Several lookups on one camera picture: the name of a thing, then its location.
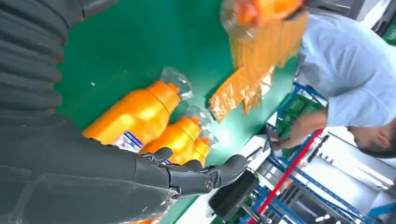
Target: clear plastic cap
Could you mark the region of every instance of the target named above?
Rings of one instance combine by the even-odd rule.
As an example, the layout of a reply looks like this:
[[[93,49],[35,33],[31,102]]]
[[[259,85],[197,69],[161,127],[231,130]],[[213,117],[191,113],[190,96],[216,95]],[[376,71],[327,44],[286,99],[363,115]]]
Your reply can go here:
[[[250,4],[249,0],[223,0],[221,6],[221,24],[231,39],[249,41],[254,39],[260,30],[259,26],[241,25],[236,6],[238,3]]]
[[[199,138],[203,140],[206,144],[208,144],[211,148],[219,142],[219,139],[217,139],[216,136],[208,130],[203,130],[199,135]]]
[[[187,100],[194,96],[190,81],[175,68],[165,67],[162,70],[161,81],[177,92],[181,100]]]
[[[196,106],[189,106],[185,115],[199,125],[202,130],[207,130],[212,125],[209,113]]]

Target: plastic bottle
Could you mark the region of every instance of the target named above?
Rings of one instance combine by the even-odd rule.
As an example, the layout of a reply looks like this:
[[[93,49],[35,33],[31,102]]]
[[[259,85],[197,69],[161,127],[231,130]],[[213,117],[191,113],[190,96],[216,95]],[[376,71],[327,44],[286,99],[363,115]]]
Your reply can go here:
[[[221,22],[231,38],[251,40],[264,25],[286,19],[303,1],[223,0]]]
[[[202,130],[211,125],[209,115],[197,108],[190,106],[187,113],[175,124],[169,125],[161,137],[154,140],[140,153],[154,153],[159,148],[169,147],[173,156],[168,163],[184,164],[193,152],[194,141]]]
[[[161,136],[180,101],[192,96],[188,79],[174,68],[164,68],[159,81],[124,96],[87,127],[84,136],[137,152]]]
[[[217,144],[219,140],[214,136],[213,133],[209,132],[208,130],[203,130],[194,141],[194,146],[191,155],[189,156],[188,160],[184,161],[187,162],[189,160],[198,160],[201,162],[202,166],[205,167],[205,162],[210,150],[213,148],[215,144]]]

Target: light blue shirt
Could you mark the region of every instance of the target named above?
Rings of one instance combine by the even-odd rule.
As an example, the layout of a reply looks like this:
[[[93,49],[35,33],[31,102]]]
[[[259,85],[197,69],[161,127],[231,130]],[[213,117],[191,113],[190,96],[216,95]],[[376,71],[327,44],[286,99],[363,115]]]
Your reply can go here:
[[[311,14],[299,69],[329,100],[327,126],[380,127],[396,117],[396,58],[354,20]]]

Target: bottle label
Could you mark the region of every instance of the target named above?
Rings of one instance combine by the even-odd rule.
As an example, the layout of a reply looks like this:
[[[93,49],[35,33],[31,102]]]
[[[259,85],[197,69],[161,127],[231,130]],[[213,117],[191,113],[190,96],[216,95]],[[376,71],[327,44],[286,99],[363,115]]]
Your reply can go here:
[[[170,164],[172,164],[172,162],[170,162],[169,160],[167,160],[167,161],[163,162],[162,164],[163,164],[163,165],[170,165]]]
[[[134,153],[138,153],[143,147],[142,142],[130,132],[125,132],[121,135],[113,145]]]

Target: robotic arm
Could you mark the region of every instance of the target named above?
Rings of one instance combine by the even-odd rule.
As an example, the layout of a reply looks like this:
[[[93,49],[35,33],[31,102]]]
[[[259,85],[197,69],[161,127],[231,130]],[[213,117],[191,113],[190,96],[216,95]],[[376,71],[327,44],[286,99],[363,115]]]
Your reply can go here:
[[[0,223],[136,222],[244,171],[238,155],[220,166],[165,166],[167,149],[138,155],[105,146],[55,113],[69,29],[117,2],[0,0]]]

